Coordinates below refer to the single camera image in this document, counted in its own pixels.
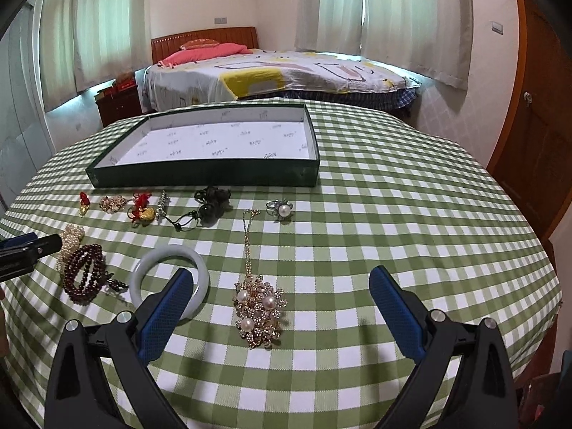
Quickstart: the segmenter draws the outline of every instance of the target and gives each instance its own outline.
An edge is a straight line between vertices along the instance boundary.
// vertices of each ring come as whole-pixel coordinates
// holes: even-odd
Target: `light switch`
[[[502,35],[502,31],[503,31],[503,25],[502,24],[491,21],[491,27],[493,29],[493,32],[496,32],[497,34]]]

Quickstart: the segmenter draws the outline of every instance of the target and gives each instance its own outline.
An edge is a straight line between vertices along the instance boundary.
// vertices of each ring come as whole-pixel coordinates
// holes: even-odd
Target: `red tassel charm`
[[[135,204],[127,210],[127,217],[133,223],[133,227],[137,226],[139,223],[146,226],[155,219],[155,210],[151,207],[147,208],[150,196],[150,193],[133,195],[133,203]]]
[[[81,217],[85,215],[89,210],[89,198],[85,195],[85,192],[79,193],[79,214]]]

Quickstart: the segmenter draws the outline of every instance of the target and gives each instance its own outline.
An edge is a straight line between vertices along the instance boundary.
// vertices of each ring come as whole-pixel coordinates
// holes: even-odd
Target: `pearl ring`
[[[292,214],[294,205],[288,203],[288,200],[273,200],[266,203],[266,209],[272,212],[272,215],[279,221],[284,221]]]

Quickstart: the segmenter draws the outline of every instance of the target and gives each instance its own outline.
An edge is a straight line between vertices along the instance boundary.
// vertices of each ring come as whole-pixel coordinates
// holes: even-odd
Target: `wooden door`
[[[539,238],[546,239],[572,199],[572,61],[534,1],[523,0],[523,6],[526,65],[520,101],[490,170]]]

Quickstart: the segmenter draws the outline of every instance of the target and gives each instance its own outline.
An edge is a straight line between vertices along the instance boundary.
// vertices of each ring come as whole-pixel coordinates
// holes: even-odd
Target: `wooden headboard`
[[[221,27],[202,31],[183,32],[151,40],[153,64],[179,51],[180,46],[194,39],[213,39],[221,43],[238,43],[247,48],[258,48],[255,27]]]

